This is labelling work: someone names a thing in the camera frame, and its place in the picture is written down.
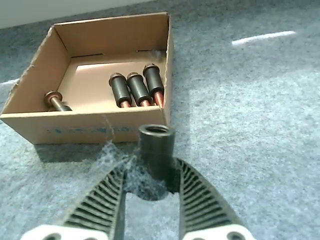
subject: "cardboard box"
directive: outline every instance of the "cardboard box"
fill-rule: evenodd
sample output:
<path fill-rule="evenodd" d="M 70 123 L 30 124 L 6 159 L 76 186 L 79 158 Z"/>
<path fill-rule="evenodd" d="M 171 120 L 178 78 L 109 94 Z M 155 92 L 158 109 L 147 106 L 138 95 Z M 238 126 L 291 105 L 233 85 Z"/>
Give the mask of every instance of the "cardboard box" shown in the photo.
<path fill-rule="evenodd" d="M 54 24 L 0 118 L 32 144 L 135 142 L 140 125 L 170 124 L 173 50 L 167 12 Z M 164 108 L 117 107 L 110 75 L 142 75 L 147 63 L 160 68 Z M 72 111 L 50 111 L 49 91 Z"/>

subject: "bolt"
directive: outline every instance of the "bolt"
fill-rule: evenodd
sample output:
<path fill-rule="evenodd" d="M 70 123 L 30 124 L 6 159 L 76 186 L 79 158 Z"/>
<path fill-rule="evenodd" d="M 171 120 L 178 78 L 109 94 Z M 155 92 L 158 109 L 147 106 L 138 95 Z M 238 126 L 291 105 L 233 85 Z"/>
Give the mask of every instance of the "bolt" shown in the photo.
<path fill-rule="evenodd" d="M 144 84 L 144 77 L 137 72 L 129 73 L 126 78 L 126 84 L 129 86 L 135 103 L 138 107 L 151 106 L 152 98 Z"/>
<path fill-rule="evenodd" d="M 62 104 L 62 94 L 58 91 L 49 91 L 44 95 L 44 102 L 49 107 L 54 107 L 59 112 L 72 111 L 72 109 Z"/>
<path fill-rule="evenodd" d="M 112 89 L 116 105 L 119 108 L 130 108 L 132 99 L 125 76 L 118 72 L 113 73 L 110 76 L 109 85 Z"/>
<path fill-rule="evenodd" d="M 155 103 L 160 107 L 164 107 L 165 87 L 160 76 L 160 69 L 153 63 L 148 63 L 144 66 L 143 75 L 149 89 L 150 95 L 153 97 Z"/>

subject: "threaded hole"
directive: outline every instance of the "threaded hole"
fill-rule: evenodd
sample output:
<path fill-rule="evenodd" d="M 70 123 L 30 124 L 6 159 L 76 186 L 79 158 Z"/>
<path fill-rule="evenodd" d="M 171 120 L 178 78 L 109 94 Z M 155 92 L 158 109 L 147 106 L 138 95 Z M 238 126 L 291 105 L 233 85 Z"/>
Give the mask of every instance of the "threaded hole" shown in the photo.
<path fill-rule="evenodd" d="M 169 130 L 164 126 L 148 126 L 145 128 L 147 131 L 152 133 L 167 133 Z"/>
<path fill-rule="evenodd" d="M 246 238 L 242 234 L 235 231 L 229 232 L 226 237 L 228 238 L 228 240 L 246 240 Z"/>
<path fill-rule="evenodd" d="M 59 233 L 53 233 L 50 234 L 49 236 L 46 236 L 43 240 L 60 240 L 61 235 Z"/>

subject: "ribbed gripper pad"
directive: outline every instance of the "ribbed gripper pad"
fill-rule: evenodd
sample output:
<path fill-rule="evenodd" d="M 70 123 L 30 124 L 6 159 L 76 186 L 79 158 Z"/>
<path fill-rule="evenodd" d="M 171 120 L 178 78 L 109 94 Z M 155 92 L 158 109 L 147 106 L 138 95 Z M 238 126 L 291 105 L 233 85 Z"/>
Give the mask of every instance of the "ribbed gripper pad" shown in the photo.
<path fill-rule="evenodd" d="M 197 170 L 180 163 L 180 239 L 188 232 L 241 224 L 226 200 Z"/>
<path fill-rule="evenodd" d="M 124 171 L 114 168 L 68 216 L 65 226 L 99 230 L 113 239 L 124 208 Z"/>

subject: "gray carpet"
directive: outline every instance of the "gray carpet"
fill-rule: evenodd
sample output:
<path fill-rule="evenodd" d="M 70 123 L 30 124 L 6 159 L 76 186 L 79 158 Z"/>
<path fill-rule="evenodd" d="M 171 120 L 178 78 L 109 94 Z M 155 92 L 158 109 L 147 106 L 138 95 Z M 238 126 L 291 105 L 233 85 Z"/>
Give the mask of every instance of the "gray carpet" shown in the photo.
<path fill-rule="evenodd" d="M 20 76 L 52 23 L 168 10 L 175 44 L 175 155 L 217 187 L 257 239 L 320 239 L 316 2 L 161 0 L 2 29 L 0 104 L 13 85 L 4 82 Z M 283 31 L 295 34 L 232 45 Z M 126 157 L 111 143 L 34 147 L 4 123 L 0 132 L 3 240 L 56 223 Z M 178 239 L 178 206 L 177 195 L 159 202 L 128 195 L 125 239 Z"/>

